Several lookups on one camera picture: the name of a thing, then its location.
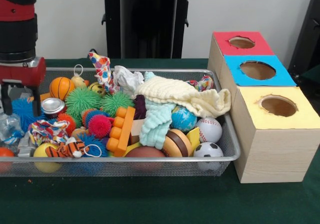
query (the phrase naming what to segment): green table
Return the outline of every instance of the green table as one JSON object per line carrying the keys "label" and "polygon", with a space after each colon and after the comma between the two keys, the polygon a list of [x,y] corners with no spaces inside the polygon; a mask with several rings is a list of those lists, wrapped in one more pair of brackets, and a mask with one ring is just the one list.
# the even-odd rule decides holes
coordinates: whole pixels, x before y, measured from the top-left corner
{"label": "green table", "polygon": [[[113,65],[205,68],[206,59],[112,60]],[[86,59],[48,66],[90,65]],[[303,183],[240,184],[233,164],[220,178],[2,178],[0,223],[320,222],[320,152]]]}

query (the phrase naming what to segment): wire mesh basket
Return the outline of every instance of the wire mesh basket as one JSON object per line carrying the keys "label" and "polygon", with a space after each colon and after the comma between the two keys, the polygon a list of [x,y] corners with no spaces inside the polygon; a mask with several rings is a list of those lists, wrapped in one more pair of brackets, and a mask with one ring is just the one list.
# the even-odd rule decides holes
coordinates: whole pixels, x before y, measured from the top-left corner
{"label": "wire mesh basket", "polygon": [[[51,81],[57,77],[71,78],[73,68],[47,68],[40,93],[47,93]],[[187,80],[200,80],[209,75],[217,91],[221,90],[215,73],[202,69],[130,69],[152,71],[155,75]],[[95,82],[94,68],[85,68],[82,78]],[[231,161],[240,156],[240,147],[229,113],[217,118],[222,137],[217,145],[224,157],[205,158],[1,158],[2,177],[124,177],[124,176],[221,176]]]}

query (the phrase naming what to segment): stacked boxes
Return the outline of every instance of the stacked boxes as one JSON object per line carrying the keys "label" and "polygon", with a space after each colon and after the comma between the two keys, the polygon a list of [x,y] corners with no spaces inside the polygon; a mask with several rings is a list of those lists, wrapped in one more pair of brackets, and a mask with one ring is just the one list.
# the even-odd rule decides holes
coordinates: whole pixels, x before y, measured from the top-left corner
{"label": "stacked boxes", "polygon": [[301,182],[320,143],[320,117],[263,37],[213,33],[208,69],[231,92],[240,182]]}

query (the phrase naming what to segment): silver can lid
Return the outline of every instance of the silver can lid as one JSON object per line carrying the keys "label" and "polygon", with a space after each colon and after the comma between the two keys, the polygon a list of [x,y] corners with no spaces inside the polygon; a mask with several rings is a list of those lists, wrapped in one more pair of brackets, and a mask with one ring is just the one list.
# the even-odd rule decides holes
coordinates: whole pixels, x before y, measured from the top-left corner
{"label": "silver can lid", "polygon": [[58,98],[47,98],[41,104],[44,113],[54,114],[62,111],[65,108],[65,102]]}

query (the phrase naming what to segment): tin can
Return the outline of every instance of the tin can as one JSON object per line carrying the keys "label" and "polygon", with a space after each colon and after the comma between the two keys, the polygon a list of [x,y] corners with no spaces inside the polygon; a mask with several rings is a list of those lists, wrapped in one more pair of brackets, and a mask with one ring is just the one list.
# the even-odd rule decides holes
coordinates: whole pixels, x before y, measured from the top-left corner
{"label": "tin can", "polygon": [[41,103],[41,106],[48,119],[57,118],[60,113],[67,110],[65,102],[58,98],[47,98]]}

